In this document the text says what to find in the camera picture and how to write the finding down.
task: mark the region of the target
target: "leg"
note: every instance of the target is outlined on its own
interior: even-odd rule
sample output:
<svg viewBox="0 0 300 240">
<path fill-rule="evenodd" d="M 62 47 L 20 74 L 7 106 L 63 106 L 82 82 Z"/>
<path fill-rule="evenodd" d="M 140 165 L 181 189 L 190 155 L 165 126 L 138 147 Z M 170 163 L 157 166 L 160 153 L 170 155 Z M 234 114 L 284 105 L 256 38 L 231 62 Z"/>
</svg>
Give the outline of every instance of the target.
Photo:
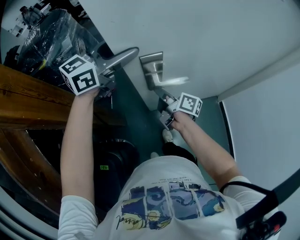
<svg viewBox="0 0 300 240">
<path fill-rule="evenodd" d="M 182 157 L 182 158 L 186 158 L 188 160 L 190 160 L 191 162 L 197 164 L 197 160 L 194 158 L 193 154 L 191 154 L 188 150 L 176 146 L 173 143 L 173 137 L 172 137 L 172 133 L 170 131 L 167 131 L 166 129 L 163 130 L 163 139 L 165 141 L 165 144 L 163 145 L 163 153 L 166 156 L 178 156 L 178 157 Z"/>
</svg>

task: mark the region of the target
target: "black strap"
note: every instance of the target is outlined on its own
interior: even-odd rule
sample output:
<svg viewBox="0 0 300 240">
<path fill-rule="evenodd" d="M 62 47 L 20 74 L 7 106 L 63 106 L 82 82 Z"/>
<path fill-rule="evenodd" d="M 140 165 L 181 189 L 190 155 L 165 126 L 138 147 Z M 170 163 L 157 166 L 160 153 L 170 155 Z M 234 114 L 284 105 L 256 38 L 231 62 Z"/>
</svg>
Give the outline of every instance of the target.
<svg viewBox="0 0 300 240">
<path fill-rule="evenodd" d="M 246 188 L 250 188 L 253 189 L 257 192 L 260 192 L 262 194 L 267 195 L 268 193 L 270 193 L 270 190 L 267 190 L 265 188 L 259 187 L 257 185 L 254 185 L 252 183 L 247 183 L 247 182 L 241 182 L 241 181 L 233 181 L 233 182 L 228 182 L 226 183 L 224 186 L 221 187 L 220 192 L 223 193 L 224 189 L 230 185 L 237 185 L 237 186 L 242 186 L 242 187 L 246 187 Z"/>
</svg>

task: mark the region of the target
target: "plastic wrap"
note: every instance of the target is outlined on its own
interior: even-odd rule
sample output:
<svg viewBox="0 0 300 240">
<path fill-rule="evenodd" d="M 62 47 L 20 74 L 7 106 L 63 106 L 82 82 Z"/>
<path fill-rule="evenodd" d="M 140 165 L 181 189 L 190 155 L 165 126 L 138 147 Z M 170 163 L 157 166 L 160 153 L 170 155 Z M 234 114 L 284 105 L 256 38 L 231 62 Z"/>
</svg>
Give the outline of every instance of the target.
<svg viewBox="0 0 300 240">
<path fill-rule="evenodd" d="M 29 33 L 17 69 L 65 90 L 59 66 L 75 54 L 91 52 L 98 41 L 65 10 L 56 9 Z"/>
</svg>

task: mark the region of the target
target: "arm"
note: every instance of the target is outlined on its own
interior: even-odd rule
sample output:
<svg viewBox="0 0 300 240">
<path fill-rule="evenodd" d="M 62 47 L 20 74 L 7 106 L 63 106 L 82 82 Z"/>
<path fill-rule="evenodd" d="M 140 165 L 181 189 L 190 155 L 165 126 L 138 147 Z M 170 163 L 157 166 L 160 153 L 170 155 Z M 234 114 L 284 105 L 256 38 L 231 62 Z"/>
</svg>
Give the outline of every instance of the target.
<svg viewBox="0 0 300 240">
<path fill-rule="evenodd" d="M 241 176 L 234 159 L 212 140 L 187 114 L 174 113 L 172 127 L 180 132 L 195 153 L 198 162 L 221 188 L 233 177 Z"/>
<path fill-rule="evenodd" d="M 98 90 L 76 96 L 62 140 L 62 195 L 76 195 L 94 204 L 93 104 Z"/>
</svg>

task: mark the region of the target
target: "person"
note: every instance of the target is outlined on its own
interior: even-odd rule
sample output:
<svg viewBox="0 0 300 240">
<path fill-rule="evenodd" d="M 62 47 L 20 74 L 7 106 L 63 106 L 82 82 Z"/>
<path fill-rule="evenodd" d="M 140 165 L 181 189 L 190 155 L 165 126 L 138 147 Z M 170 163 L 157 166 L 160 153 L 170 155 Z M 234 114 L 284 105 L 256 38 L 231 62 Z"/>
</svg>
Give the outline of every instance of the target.
<svg viewBox="0 0 300 240">
<path fill-rule="evenodd" d="M 23 6 L 20 8 L 20 12 L 22 13 L 23 21 L 28 26 L 28 28 L 36 25 L 42 18 L 41 12 L 35 7 L 27 8 L 26 6 Z"/>
<path fill-rule="evenodd" d="M 64 133 L 59 240 L 241 239 L 245 231 L 237 229 L 235 219 L 263 195 L 241 186 L 228 186 L 224 194 L 212 191 L 194 157 L 181 157 L 187 152 L 173 144 L 172 135 L 166 131 L 164 152 L 168 156 L 154 156 L 140 164 L 118 202 L 98 224 L 94 191 L 105 191 L 105 183 L 101 189 L 94 189 L 92 121 L 96 95 L 97 90 L 90 90 L 75 97 Z M 172 127 L 218 188 L 231 181 L 249 182 L 232 156 L 187 114 L 175 112 L 174 118 Z"/>
</svg>

